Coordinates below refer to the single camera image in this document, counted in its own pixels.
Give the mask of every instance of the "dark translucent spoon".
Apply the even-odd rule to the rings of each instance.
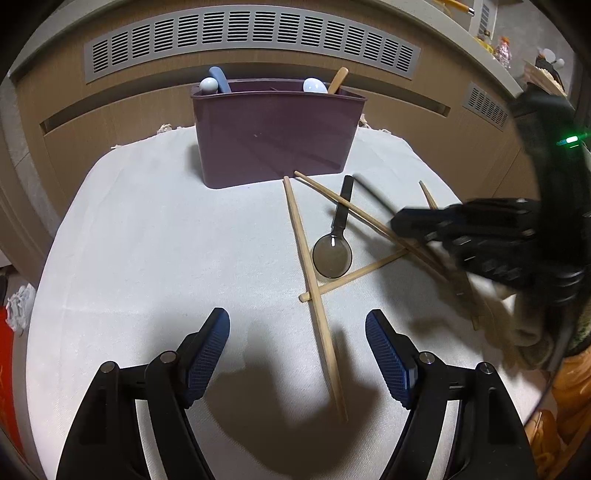
[[[353,192],[353,177],[345,175],[340,195],[345,200],[351,200]],[[349,209],[337,205],[335,219],[330,233],[320,237],[312,249],[312,261],[318,273],[326,278],[339,278],[347,273],[351,268],[353,253],[347,240],[345,240],[344,231],[347,227],[347,217]]]

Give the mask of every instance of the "red fabric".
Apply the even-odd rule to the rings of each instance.
[[[0,423],[18,451],[23,454],[17,416],[12,399],[12,341],[14,332],[6,323],[7,312],[0,308]]]

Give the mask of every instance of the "blue gripper pad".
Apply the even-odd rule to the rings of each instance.
[[[417,364],[408,352],[401,351],[400,355],[397,353],[378,317],[387,322],[381,310],[372,310],[365,317],[365,336],[392,398],[398,400],[404,408],[410,409],[418,375]],[[394,329],[391,330],[390,337],[394,343],[398,343],[396,337],[404,336],[395,333]]]
[[[220,359],[230,336],[230,316],[228,313],[220,308],[215,309],[213,313],[217,315],[207,320],[213,322],[213,326],[210,327],[197,355],[187,370],[187,389],[183,396],[189,404],[199,400],[205,394],[213,370],[216,368],[217,361]],[[209,325],[206,322],[202,330],[207,327]]]

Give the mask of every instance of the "table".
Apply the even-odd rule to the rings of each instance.
[[[349,423],[330,402],[281,181],[210,190],[201,180],[194,128],[180,128],[101,158],[57,233],[31,319],[27,398],[39,457],[54,479],[70,425],[99,365],[139,365],[197,331],[225,308],[230,338],[207,393],[187,412],[216,477],[378,479],[407,411],[394,401],[365,339],[380,308],[419,350],[473,368],[501,364],[474,332],[449,288],[409,256],[323,296]],[[362,173],[397,207],[458,201],[402,139],[358,129],[345,173]],[[315,177],[339,191],[343,175]],[[292,181],[310,247],[330,230],[335,206]],[[360,187],[353,203],[388,213]],[[357,219],[345,232],[352,270],[392,253]],[[499,372],[522,419],[539,400],[530,376]],[[457,405],[449,403],[430,478],[440,479]],[[145,402],[138,417],[153,479],[164,479]]]

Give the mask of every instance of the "black spoon handle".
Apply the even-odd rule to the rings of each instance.
[[[345,175],[343,179],[343,186],[340,189],[340,195],[345,200],[351,200],[351,193],[353,192],[353,177]],[[340,203],[337,205],[335,219],[333,220],[333,227],[331,233],[336,236],[343,236],[345,227],[347,227],[347,217],[349,216],[349,209]]]

